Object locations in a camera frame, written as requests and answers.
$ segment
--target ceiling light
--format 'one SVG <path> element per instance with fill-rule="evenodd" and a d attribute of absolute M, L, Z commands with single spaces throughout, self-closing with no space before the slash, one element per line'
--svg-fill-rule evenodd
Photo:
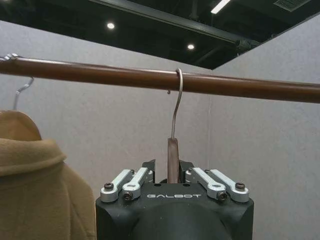
<path fill-rule="evenodd" d="M 221 0 L 221 2 L 219 2 L 217 4 L 217 6 L 214 7 L 214 9 L 212 9 L 211 13 L 213 14 L 217 14 L 225 5 L 227 5 L 227 3 L 229 3 L 231 0 Z"/>
<path fill-rule="evenodd" d="M 195 45 L 193 45 L 193 44 L 189 44 L 189 45 L 188 45 L 188 49 L 189 49 L 189 50 L 193 50 L 193 49 L 195 49 Z"/>
<path fill-rule="evenodd" d="M 106 26 L 107 26 L 108 29 L 114 29 L 115 28 L 115 25 L 112 22 L 108 22 Z"/>

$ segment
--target black screw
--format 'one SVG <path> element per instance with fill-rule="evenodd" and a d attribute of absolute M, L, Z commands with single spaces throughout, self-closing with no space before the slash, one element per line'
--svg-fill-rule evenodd
<path fill-rule="evenodd" d="M 104 184 L 104 189 L 110 191 L 110 190 L 114 189 L 114 184 L 112 182 L 107 182 Z"/>
<path fill-rule="evenodd" d="M 123 199 L 126 201 L 131 201 L 133 197 L 134 195 L 132 194 L 132 192 L 129 192 L 129 191 L 123 194 Z"/>
<path fill-rule="evenodd" d="M 238 189 L 238 190 L 245 190 L 246 185 L 244 183 L 242 183 L 242 182 L 237 182 L 235 184 L 235 188 Z"/>
<path fill-rule="evenodd" d="M 228 195 L 225 192 L 221 191 L 216 195 L 216 198 L 218 199 L 218 201 L 222 202 L 228 198 Z"/>

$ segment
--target wooden rod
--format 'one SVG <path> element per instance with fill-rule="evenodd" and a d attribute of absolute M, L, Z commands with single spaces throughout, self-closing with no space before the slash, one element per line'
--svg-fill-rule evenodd
<path fill-rule="evenodd" d="M 0 59 L 0 73 L 63 81 L 137 88 L 179 89 L 175 71 L 118 68 L 84 63 L 13 57 Z M 201 94 L 320 103 L 320 84 L 267 81 L 183 73 L 183 91 Z"/>

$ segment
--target ceiling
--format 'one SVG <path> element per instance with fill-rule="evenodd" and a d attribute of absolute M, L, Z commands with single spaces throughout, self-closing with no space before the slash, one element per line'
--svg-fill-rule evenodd
<path fill-rule="evenodd" d="M 218 14 L 220 0 L 94 1 L 0 0 L 0 20 L 214 69 L 320 12 L 319 0 L 292 12 L 276 0 L 231 0 Z"/>

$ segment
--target ceiling beam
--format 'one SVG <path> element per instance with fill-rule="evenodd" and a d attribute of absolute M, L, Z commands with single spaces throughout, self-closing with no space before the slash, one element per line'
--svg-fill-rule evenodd
<path fill-rule="evenodd" d="M 111 8 L 119 9 L 128 13 L 136 14 L 145 18 L 149 18 L 158 22 L 173 25 L 179 28 L 187 29 L 192 32 L 196 32 L 202 35 L 207 35 L 212 38 L 220 39 L 229 43 L 236 43 L 239 40 L 250 42 L 252 46 L 258 46 L 260 43 L 233 34 L 209 25 L 205 25 L 196 21 L 185 19 L 164 11 L 156 10 L 151 7 L 143 6 L 128 0 L 89 0 L 98 4 L 106 5 Z"/>

